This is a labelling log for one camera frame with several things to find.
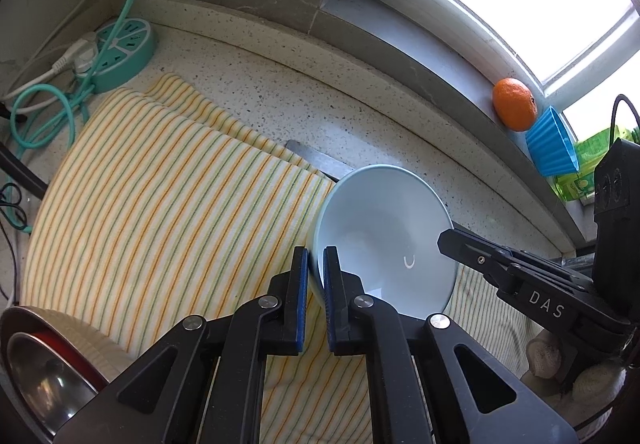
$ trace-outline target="striped towel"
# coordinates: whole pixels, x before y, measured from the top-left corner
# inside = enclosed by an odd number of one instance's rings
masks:
[[[94,326],[132,357],[183,317],[229,315],[289,269],[333,183],[178,76],[101,104],[50,184],[21,301]],[[539,329],[469,268],[448,312],[516,373]],[[269,358],[261,442],[371,441],[361,357],[332,356],[309,298],[303,354]]]

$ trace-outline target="window frame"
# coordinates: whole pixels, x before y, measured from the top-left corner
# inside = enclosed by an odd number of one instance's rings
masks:
[[[552,105],[560,112],[640,50],[640,18],[630,7],[603,37],[540,81],[500,35],[459,0],[379,1],[436,35],[492,83],[517,78],[544,106]]]

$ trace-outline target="blue gripper pad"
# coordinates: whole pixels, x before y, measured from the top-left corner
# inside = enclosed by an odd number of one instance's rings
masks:
[[[306,250],[303,251],[302,262],[300,264],[300,284],[298,287],[298,308],[296,310],[296,348],[298,352],[302,352],[305,343],[305,325],[306,325],[306,286],[308,284],[308,255]]]
[[[322,252],[322,271],[324,273],[324,312],[326,314],[326,340],[329,351],[335,352],[335,313],[333,289],[331,287],[331,272],[327,250]]]

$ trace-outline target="speckled countertop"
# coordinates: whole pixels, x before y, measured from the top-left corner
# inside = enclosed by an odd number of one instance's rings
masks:
[[[176,72],[202,94],[280,143],[295,139],[352,167],[395,164],[428,182],[453,220],[500,244],[542,256],[559,251],[500,195],[431,144],[335,88],[241,48],[157,26],[158,46],[149,65],[127,86],[145,90],[164,72]],[[100,96],[90,103],[99,104]],[[49,181],[66,151],[65,132],[26,159]],[[38,201],[31,199],[33,219]],[[11,283],[8,248],[0,244],[0,283]],[[20,236],[24,260],[28,237]]]

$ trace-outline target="teal cable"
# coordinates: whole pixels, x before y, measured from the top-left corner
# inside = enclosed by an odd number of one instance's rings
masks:
[[[122,6],[122,10],[120,11],[120,15],[116,20],[115,25],[111,29],[111,33],[109,34],[109,37],[104,42],[102,49],[98,53],[98,57],[92,63],[91,68],[89,69],[86,77],[84,78],[84,80],[82,81],[82,84],[80,85],[80,88],[78,88],[78,94],[81,94],[87,88],[87,85],[89,84],[89,81],[94,75],[94,72],[96,71],[98,66],[100,66],[100,63],[102,62],[102,59],[104,58],[104,55],[107,52],[107,49],[109,48],[109,45],[111,45],[111,42],[113,41],[113,39],[120,32],[120,28],[122,27],[122,22],[124,22],[125,18],[127,17],[127,14],[129,13],[129,9],[131,8],[131,5],[133,5],[133,0],[125,0],[124,5]]]
[[[16,157],[18,159],[22,159],[22,156],[24,155],[24,152],[26,150],[43,148],[44,146],[48,145],[56,137],[56,135],[59,134],[60,130],[64,128],[65,123],[69,125],[69,139],[68,139],[67,149],[71,148],[74,141],[76,140],[76,124],[74,120],[74,110],[76,108],[80,110],[80,113],[82,115],[82,122],[86,124],[86,122],[89,120],[89,111],[87,110],[87,107],[84,104],[84,101],[94,91],[94,85],[91,84],[91,78],[93,77],[98,66],[100,66],[100,63],[102,62],[109,45],[111,44],[113,39],[116,37],[116,35],[120,32],[122,23],[126,19],[127,14],[131,9],[131,6],[133,5],[133,1],[134,0],[125,0],[124,5],[122,6],[122,10],[120,11],[120,15],[118,16],[118,19],[116,20],[113,28],[111,29],[111,33],[109,34],[109,37],[104,42],[100,52],[98,52],[98,55],[94,60],[94,62],[92,63],[91,68],[89,68],[87,76],[82,80],[81,85],[73,93],[73,95],[70,98],[67,97],[64,93],[62,93],[62,91],[60,91],[58,88],[52,85],[37,84],[27,88],[15,100],[15,103],[12,106],[11,115],[9,117],[9,126],[11,129],[11,133],[14,136],[16,143],[18,144],[18,152],[16,154]],[[43,124],[39,129],[37,129],[36,132],[29,135],[29,131],[33,126],[33,123],[40,116],[41,112],[45,110],[45,108],[43,108],[43,110],[38,111],[36,114],[33,114],[23,128],[23,135],[25,137],[22,137],[18,133],[17,123],[15,121],[15,117],[16,117],[15,110],[19,108],[19,105],[28,96],[30,96],[34,92],[41,91],[41,90],[46,92],[51,92],[52,94],[54,94],[62,103],[63,110],[60,111],[51,119],[49,119],[45,124]],[[45,135],[43,138],[39,138],[45,132],[49,132],[49,133]],[[23,231],[25,233],[31,233],[31,227],[27,226],[23,229]]]
[[[47,84],[44,84],[44,83],[39,83],[37,85],[33,85],[33,86],[27,88],[15,100],[14,106],[12,107],[12,110],[11,110],[11,116],[9,118],[9,126],[11,128],[11,134],[14,136],[14,139],[18,143],[18,145],[21,148],[24,148],[25,150],[34,150],[35,148],[42,148],[43,146],[46,146],[47,144],[49,144],[53,140],[53,138],[58,134],[59,130],[57,131],[56,128],[55,128],[55,123],[56,123],[55,119],[56,119],[56,117],[54,117],[51,120],[48,120],[43,126],[41,126],[40,129],[38,129],[38,131],[35,134],[33,134],[33,136],[31,136],[31,140],[27,140],[27,139],[22,138],[20,136],[20,134],[18,133],[18,129],[16,128],[16,122],[15,122],[15,116],[16,116],[15,111],[18,108],[20,108],[20,104],[27,97],[29,97],[34,92],[39,92],[39,91],[51,92],[54,96],[56,96],[58,98],[60,103],[62,103],[62,107],[64,108],[63,113],[66,115],[66,118],[68,119],[68,124],[69,124],[69,143],[68,143],[68,146],[71,147],[71,145],[76,140],[76,123],[75,123],[75,120],[74,120],[73,110],[71,109],[71,104],[69,103],[69,100],[67,99],[66,95],[63,94],[63,92],[61,90],[59,90],[58,88],[54,87],[53,85],[47,85]],[[49,135],[47,135],[45,138],[43,138],[41,140],[37,140],[37,137],[42,132],[44,132],[44,131],[48,130],[49,128],[52,128],[52,127],[54,129],[53,129],[52,132],[50,132]]]

